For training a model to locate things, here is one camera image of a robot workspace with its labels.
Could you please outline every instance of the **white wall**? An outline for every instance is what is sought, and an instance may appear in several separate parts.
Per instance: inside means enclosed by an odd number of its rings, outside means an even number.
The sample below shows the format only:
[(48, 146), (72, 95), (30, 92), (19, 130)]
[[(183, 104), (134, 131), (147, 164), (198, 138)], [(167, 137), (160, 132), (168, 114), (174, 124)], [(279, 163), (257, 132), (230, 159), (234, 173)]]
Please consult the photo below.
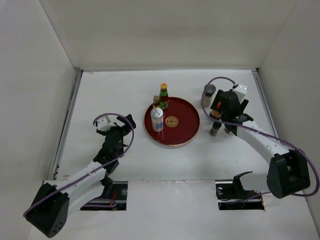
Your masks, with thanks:
[[(298, 145), (320, 171), (320, 1), (300, 0), (259, 74), (281, 137)], [(314, 176), (311, 189), (314, 188)], [(320, 232), (320, 193), (308, 198)]]
[(23, 217), (49, 172), (75, 72), (38, 0), (0, 0), (0, 239), (28, 238)]
[(297, 0), (41, 0), (74, 66), (258, 68)]

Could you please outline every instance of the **small jar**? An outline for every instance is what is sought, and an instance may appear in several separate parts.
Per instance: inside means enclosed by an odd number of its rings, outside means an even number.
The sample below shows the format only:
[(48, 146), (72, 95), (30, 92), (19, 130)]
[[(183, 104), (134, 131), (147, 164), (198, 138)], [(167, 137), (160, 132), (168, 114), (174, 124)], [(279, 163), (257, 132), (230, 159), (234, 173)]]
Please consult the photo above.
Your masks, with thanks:
[(153, 97), (153, 108), (160, 108), (159, 96), (154, 96)]
[(206, 84), (204, 86), (204, 100), (203, 105), (204, 107), (209, 107), (211, 105), (212, 96), (216, 92), (216, 86), (213, 84)]
[(160, 107), (151, 110), (152, 128), (156, 132), (164, 129), (164, 111)]

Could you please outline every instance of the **white table surface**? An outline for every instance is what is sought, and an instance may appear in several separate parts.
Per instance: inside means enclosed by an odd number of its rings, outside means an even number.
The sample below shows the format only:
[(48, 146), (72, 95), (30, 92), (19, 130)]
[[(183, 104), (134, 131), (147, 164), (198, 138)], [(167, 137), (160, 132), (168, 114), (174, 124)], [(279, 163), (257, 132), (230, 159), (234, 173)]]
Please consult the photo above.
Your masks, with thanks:
[[(203, 86), (225, 76), (248, 86), (245, 110), (260, 127), (272, 132), (250, 70), (171, 70), (84, 73), (77, 95), (58, 180), (84, 168), (98, 153), (104, 137), (93, 119), (106, 112), (132, 114), (136, 122), (132, 148), (110, 177), (127, 181), (126, 211), (73, 213), (57, 240), (316, 240), (319, 239), (303, 197), (263, 197), (265, 211), (220, 211), (214, 179), (254, 171), (267, 175), (268, 165), (246, 142), (221, 129), (208, 134), (212, 122), (200, 106)], [(182, 147), (166, 147), (145, 132), (143, 119), (160, 84), (169, 96), (192, 103), (200, 116), (196, 137)], [(228, 90), (226, 80), (214, 82)], [(32, 227), (29, 240), (47, 239)]]
[[(132, 148), (120, 159), (110, 177), (127, 180), (212, 180), (229, 179), (245, 171), (267, 175), (264, 159), (243, 140), (227, 135), (223, 128), (216, 137), (208, 132), (212, 122), (204, 115), (200, 98), (204, 85), (214, 77), (225, 76), (248, 86), (249, 104), (245, 112), (262, 129), (271, 133), (267, 115), (250, 70), (162, 70), (83, 73), (57, 180), (73, 175), (98, 153), (104, 137), (96, 133), (93, 119), (103, 113), (132, 114), (136, 122)], [(168, 94), (180, 97), (197, 109), (200, 128), (196, 137), (182, 147), (155, 142), (146, 134), (145, 112), (158, 95), (160, 84), (168, 84)], [(229, 90), (227, 80), (214, 81), (217, 89)]]
[[(304, 198), (218, 210), (213, 180), (129, 181), (126, 211), (78, 211), (54, 240), (318, 240)], [(35, 227), (28, 240), (47, 240)]]

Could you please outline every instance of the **black bracket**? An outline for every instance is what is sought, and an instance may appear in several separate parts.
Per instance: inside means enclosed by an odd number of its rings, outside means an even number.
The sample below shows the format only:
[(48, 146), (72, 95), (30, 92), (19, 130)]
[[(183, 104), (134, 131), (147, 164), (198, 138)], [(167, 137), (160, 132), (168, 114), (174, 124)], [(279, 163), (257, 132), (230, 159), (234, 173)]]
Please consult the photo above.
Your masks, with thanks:
[(244, 99), (240, 103), (238, 95), (232, 89), (229, 91), (219, 90), (213, 100), (211, 109), (221, 114), (221, 120), (226, 122), (225, 128), (227, 132), (232, 132), (237, 136), (238, 128), (233, 125), (228, 125), (227, 123), (242, 125), (244, 122), (253, 121), (254, 119), (251, 116), (244, 113), (248, 103), (249, 101), (247, 99)]
[[(31, 205), (57, 190), (55, 185), (43, 184)], [(64, 227), (68, 217), (69, 197), (67, 193), (58, 192), (39, 206), (31, 210), (25, 219), (48, 238), (54, 237)]]
[(278, 199), (310, 187), (307, 161), (297, 150), (271, 158), (266, 183)]
[(219, 200), (229, 200), (229, 199), (247, 199), (251, 196), (254, 196), (256, 193), (254, 193), (252, 190), (244, 190), (240, 177), (246, 174), (250, 174), (252, 171), (246, 171), (243, 173), (240, 173), (233, 177), (232, 183), (217, 183), (216, 186), (216, 197)]
[[(127, 115), (125, 118), (131, 123), (133, 129), (137, 127), (131, 114)], [(127, 145), (124, 144), (124, 136), (130, 133), (131, 126), (123, 117), (118, 116), (116, 119), (124, 123), (124, 125), (119, 126), (115, 124), (116, 126), (111, 127), (108, 131), (96, 130), (97, 133), (105, 136), (102, 148), (93, 159), (94, 162), (98, 162), (101, 165), (104, 165), (112, 159), (119, 157), (124, 152), (124, 147), (127, 147)], [(115, 161), (110, 165), (105, 166), (105, 175), (108, 176), (112, 174), (118, 165), (119, 161)]]

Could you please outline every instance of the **red tray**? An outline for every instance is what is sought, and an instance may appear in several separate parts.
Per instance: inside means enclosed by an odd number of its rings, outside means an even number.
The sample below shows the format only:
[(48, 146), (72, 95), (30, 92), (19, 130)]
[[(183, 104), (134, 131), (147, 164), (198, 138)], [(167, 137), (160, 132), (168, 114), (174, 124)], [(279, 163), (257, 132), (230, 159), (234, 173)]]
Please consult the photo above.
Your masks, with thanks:
[(156, 132), (152, 128), (149, 106), (144, 116), (144, 126), (148, 134), (157, 142), (178, 146), (189, 142), (198, 132), (200, 118), (197, 110), (188, 101), (179, 97), (169, 97), (169, 107), (163, 111), (163, 130)]

